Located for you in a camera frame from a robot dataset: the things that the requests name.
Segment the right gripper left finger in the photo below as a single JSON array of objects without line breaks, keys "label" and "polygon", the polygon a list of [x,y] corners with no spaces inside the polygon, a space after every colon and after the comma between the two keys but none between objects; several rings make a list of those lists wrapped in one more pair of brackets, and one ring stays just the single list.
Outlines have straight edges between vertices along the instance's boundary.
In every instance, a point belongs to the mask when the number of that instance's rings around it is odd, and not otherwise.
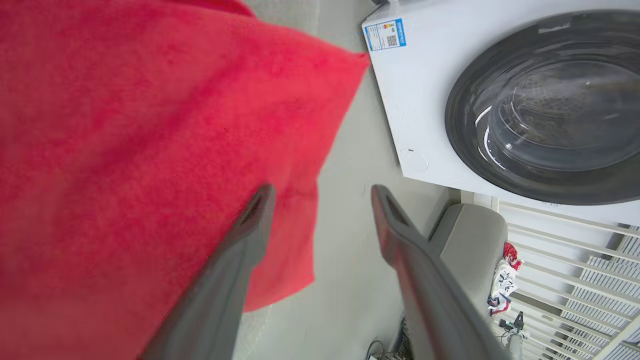
[{"label": "right gripper left finger", "polygon": [[265,257],[276,191],[263,184],[148,342],[142,360],[231,360],[253,269]]}]

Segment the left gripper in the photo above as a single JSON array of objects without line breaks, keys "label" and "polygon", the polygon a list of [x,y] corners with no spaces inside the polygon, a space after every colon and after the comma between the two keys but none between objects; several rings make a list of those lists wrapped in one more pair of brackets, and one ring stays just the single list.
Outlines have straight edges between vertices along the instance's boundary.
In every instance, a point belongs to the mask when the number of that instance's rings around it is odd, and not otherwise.
[{"label": "left gripper", "polygon": [[506,319],[500,319],[500,328],[503,330],[503,334],[524,334],[524,313],[519,311],[513,321],[507,321]]}]

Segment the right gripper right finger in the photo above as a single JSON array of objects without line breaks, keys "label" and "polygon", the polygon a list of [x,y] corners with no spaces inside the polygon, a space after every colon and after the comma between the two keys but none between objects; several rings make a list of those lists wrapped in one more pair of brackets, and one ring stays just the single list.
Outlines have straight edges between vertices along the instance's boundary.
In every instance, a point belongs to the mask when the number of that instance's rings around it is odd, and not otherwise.
[{"label": "right gripper right finger", "polygon": [[371,205],[381,255],[397,274],[414,359],[509,359],[390,189],[374,185]]}]

